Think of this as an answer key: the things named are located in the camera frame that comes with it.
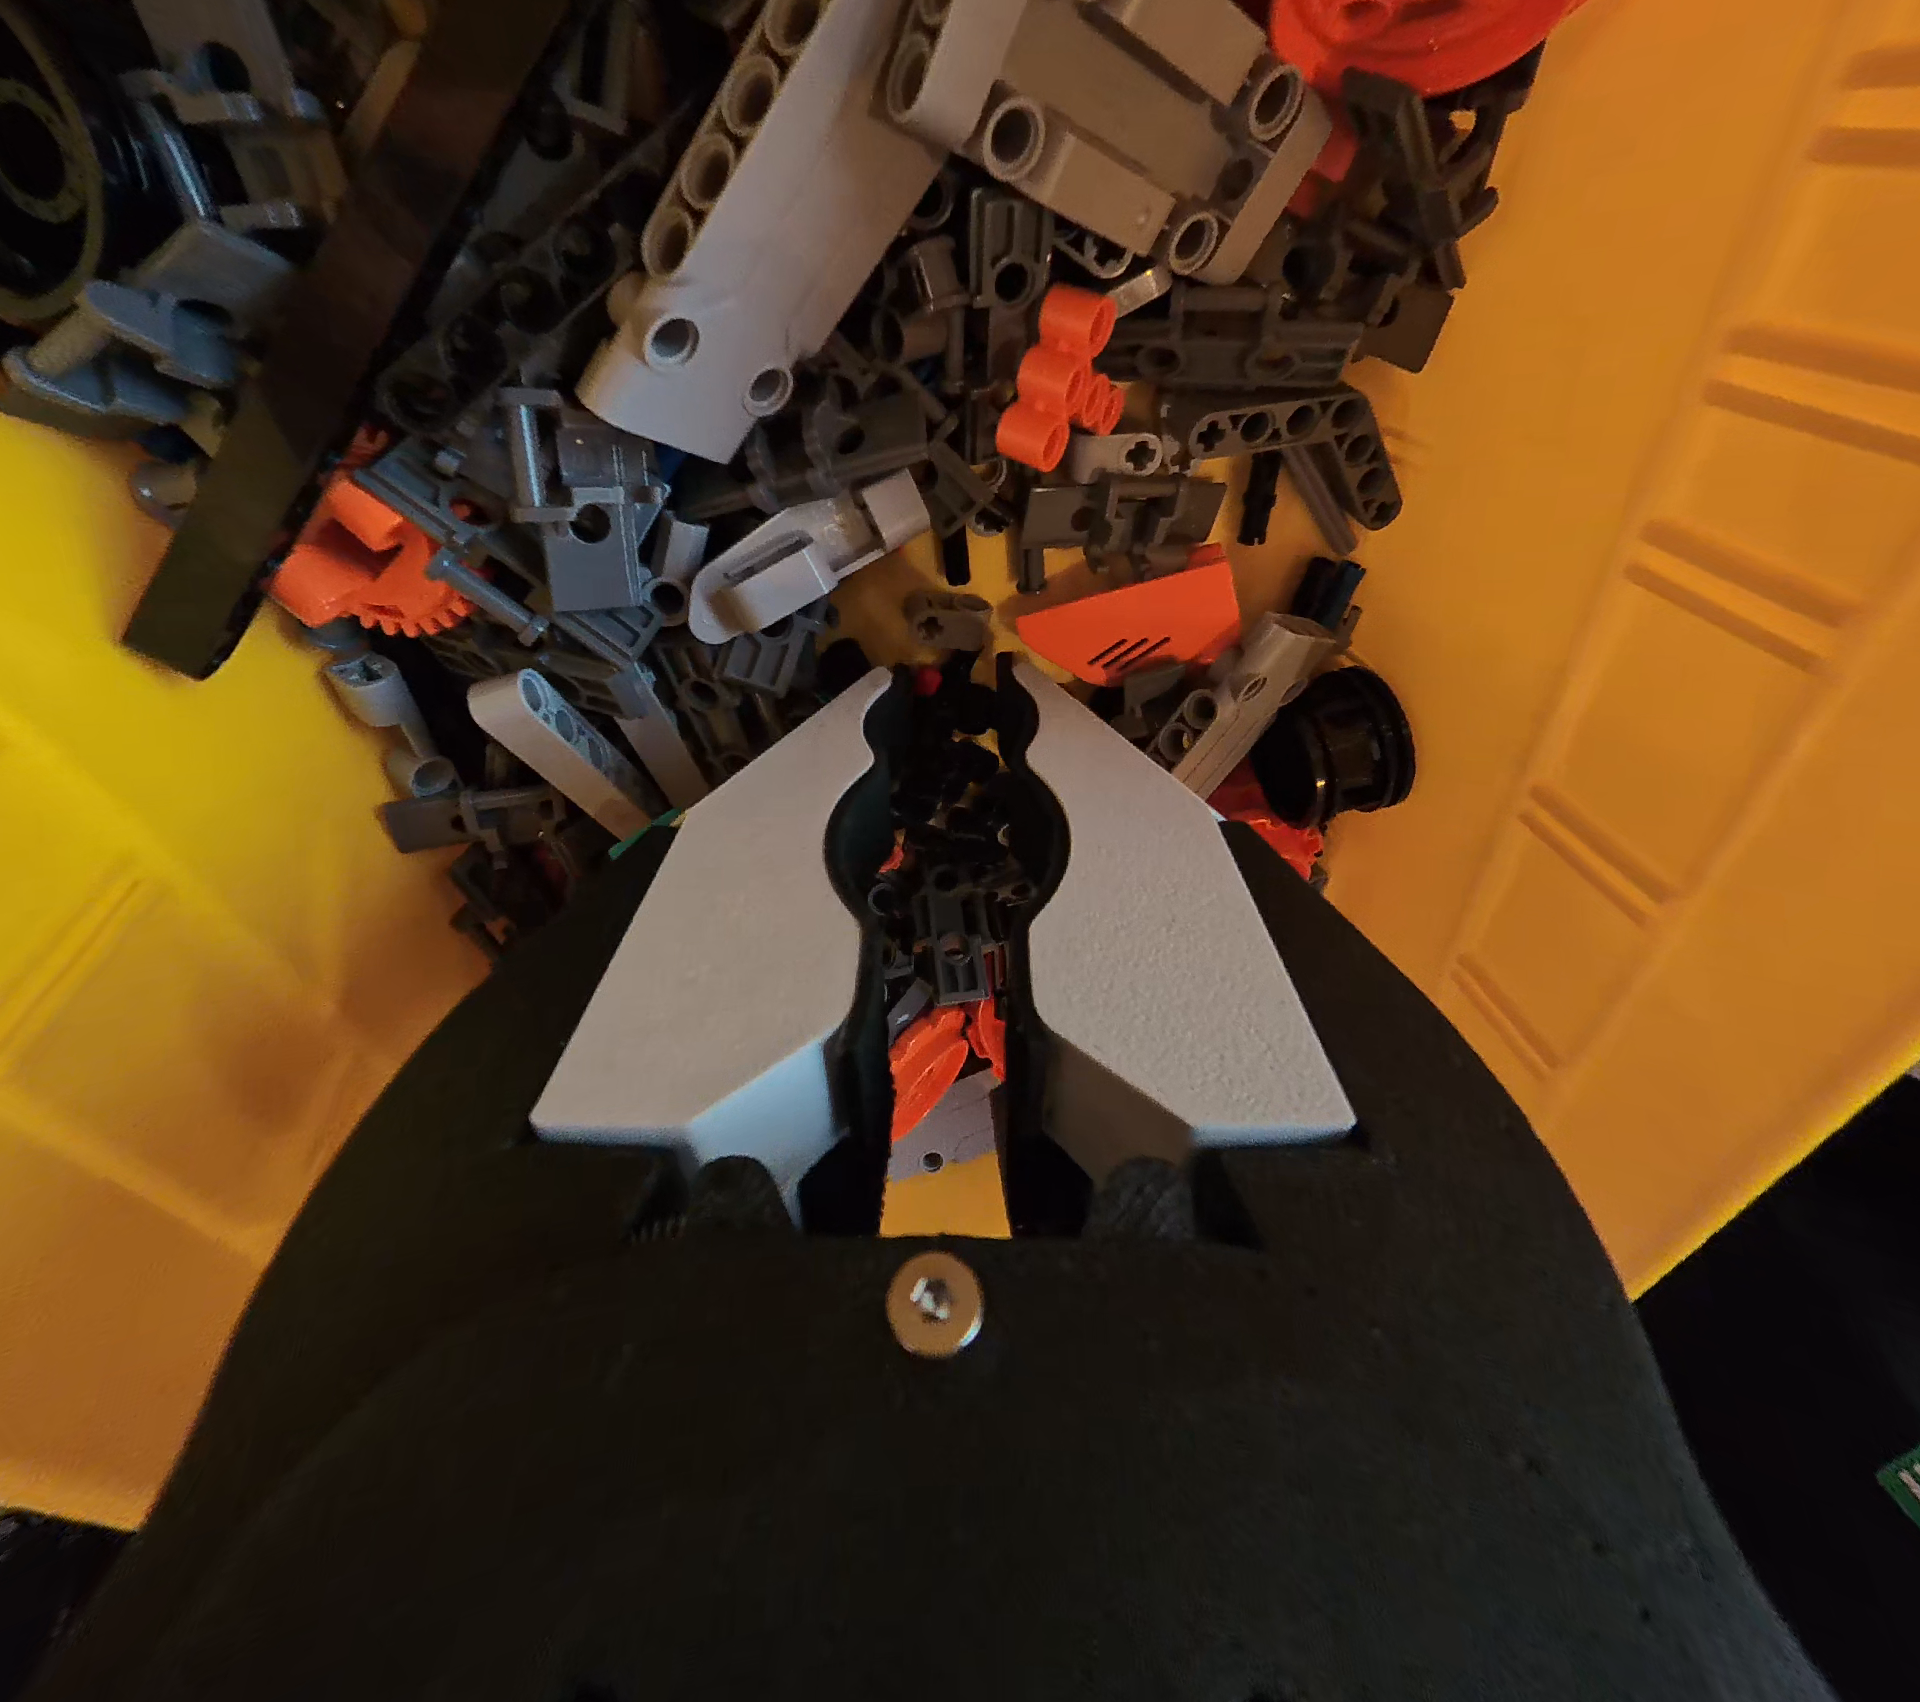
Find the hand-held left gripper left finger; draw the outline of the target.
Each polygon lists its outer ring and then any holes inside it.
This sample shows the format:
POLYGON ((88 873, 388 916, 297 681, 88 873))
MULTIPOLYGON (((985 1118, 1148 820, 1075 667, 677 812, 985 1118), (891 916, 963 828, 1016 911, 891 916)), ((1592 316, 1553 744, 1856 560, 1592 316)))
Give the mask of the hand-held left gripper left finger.
POLYGON ((761 1162, 806 1225, 877 1229, 894 1090, 870 892, 898 744, 903 675, 877 667, 685 814, 531 1112, 542 1141, 761 1162))

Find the yellow plastic bin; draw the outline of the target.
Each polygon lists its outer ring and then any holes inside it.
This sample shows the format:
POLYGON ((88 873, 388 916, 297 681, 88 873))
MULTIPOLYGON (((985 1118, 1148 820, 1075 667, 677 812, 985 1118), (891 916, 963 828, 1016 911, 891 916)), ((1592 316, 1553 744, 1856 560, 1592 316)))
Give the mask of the yellow plastic bin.
MULTIPOLYGON (((1915 1057, 1915 0, 1589 0, 1412 380, 1332 903, 1629 1293, 1915 1057)), ((127 454, 4 419, 4 1508, 132 1530, 319 1167, 481 979, 264 617, 120 647, 127 454)))

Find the pile of brick parts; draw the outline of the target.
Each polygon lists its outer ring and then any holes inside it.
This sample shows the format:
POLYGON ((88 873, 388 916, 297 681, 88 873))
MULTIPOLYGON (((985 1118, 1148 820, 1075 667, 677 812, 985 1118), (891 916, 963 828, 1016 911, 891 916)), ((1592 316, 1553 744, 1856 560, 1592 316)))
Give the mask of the pile of brick parts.
POLYGON ((375 1031, 448 973, 337 851, 313 691, 188 709, 267 590, 503 652, 741 768, 670 662, 753 647, 880 536, 959 536, 972 415, 842 328, 985 210, 1254 284, 1248 367, 1405 372, 1497 148, 1589 0, 4 0, 4 402, 166 438, 182 496, 125 647, 59 450, 4 472, 4 1128, 127 1199, 232 1209, 322 1155, 375 1031))

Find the person's black shirt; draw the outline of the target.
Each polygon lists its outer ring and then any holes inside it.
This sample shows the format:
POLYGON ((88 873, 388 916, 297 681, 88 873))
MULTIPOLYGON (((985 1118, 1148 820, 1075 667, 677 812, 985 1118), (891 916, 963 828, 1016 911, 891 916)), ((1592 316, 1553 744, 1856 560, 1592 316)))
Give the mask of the person's black shirt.
POLYGON ((1915 1081, 1637 1318, 1757 1582, 1843 1698, 1915 1698, 1915 1081))

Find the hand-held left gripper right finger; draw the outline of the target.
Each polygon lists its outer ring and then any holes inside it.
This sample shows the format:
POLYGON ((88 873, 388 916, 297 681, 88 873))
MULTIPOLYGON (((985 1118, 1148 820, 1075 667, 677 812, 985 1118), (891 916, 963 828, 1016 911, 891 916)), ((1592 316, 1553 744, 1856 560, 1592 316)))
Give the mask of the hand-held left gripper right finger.
POLYGON ((997 744, 1031 903, 997 1143, 1016 1233, 1077 1233, 1127 1162, 1340 1141, 1354 1107, 1215 812, 1029 662, 997 744))

